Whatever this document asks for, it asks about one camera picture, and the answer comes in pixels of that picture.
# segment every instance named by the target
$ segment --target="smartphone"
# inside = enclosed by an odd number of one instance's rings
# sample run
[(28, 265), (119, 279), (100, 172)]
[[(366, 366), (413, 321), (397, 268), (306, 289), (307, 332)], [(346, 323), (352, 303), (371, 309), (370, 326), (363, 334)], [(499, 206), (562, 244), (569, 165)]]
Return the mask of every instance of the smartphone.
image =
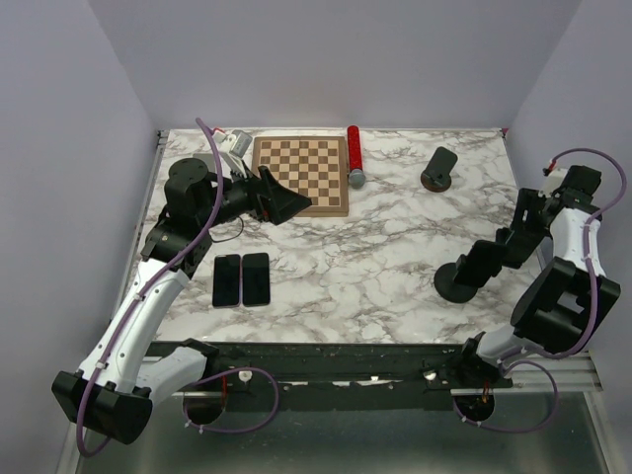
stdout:
[(232, 308), (239, 306), (239, 280), (241, 257), (239, 255), (221, 255), (215, 257), (213, 271), (213, 306)]
[(244, 306), (270, 304), (270, 257), (268, 254), (244, 255), (241, 266)]

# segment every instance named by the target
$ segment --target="red tube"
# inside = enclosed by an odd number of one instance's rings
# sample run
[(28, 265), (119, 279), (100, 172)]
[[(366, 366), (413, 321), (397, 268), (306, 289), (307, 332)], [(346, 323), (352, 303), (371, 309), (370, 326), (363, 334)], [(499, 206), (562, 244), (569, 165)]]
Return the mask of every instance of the red tube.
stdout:
[(347, 144), (349, 146), (350, 170), (362, 169), (362, 149), (359, 146), (359, 129), (356, 125), (347, 128)]

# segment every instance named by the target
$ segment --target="gray wall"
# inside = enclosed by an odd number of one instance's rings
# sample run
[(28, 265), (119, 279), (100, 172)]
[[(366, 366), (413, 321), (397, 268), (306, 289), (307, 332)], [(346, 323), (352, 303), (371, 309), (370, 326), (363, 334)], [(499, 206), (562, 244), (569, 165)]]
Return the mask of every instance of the gray wall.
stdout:
[(106, 328), (155, 134), (85, 0), (3, 1), (0, 68), (0, 471), (50, 473), (50, 384)]
[(161, 127), (508, 126), (579, 0), (90, 0)]
[[(575, 146), (612, 154), (632, 178), (632, 2), (584, 0), (509, 132), (518, 181), (539, 187), (540, 169), (553, 155)], [(594, 164), (604, 171), (596, 203), (617, 192), (618, 175), (606, 162), (571, 156), (567, 163)], [(603, 219), (599, 255), (622, 296), (592, 341), (606, 403), (632, 466), (632, 190)]]

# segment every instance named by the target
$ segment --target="marble tabletop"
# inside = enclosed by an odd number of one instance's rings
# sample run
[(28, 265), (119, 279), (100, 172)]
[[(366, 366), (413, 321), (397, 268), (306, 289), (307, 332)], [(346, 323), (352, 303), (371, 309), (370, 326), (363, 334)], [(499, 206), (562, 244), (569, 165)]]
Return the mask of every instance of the marble tabletop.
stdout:
[[(337, 135), (344, 129), (246, 129), (262, 135)], [(477, 239), (494, 240), (511, 221), (517, 196), (497, 130), (363, 130), (366, 184), (350, 190), (348, 217), (294, 218), (275, 227), (245, 218), (238, 239), (214, 245), (180, 294), (156, 338), (179, 341), (281, 343), (461, 343), (507, 323), (539, 272), (535, 257), (503, 269), (467, 304), (443, 300), (435, 270), (467, 253)], [(433, 194), (420, 174), (436, 148), (458, 155), (452, 187)], [(209, 147), (198, 130), (172, 130), (143, 227), (142, 241), (165, 203), (169, 167)], [(252, 160), (252, 147), (246, 163)], [(211, 232), (235, 235), (239, 223)], [(212, 266), (217, 255), (267, 252), (269, 306), (215, 309)]]

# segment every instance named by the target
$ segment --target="wooden chessboard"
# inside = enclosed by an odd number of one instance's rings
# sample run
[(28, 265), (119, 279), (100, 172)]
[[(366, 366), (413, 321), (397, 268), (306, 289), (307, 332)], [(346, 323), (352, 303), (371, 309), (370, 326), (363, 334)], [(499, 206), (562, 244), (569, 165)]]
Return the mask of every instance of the wooden chessboard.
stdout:
[(349, 215), (347, 143), (340, 136), (260, 136), (255, 138), (253, 173), (266, 166), (275, 179), (312, 199), (301, 217)]

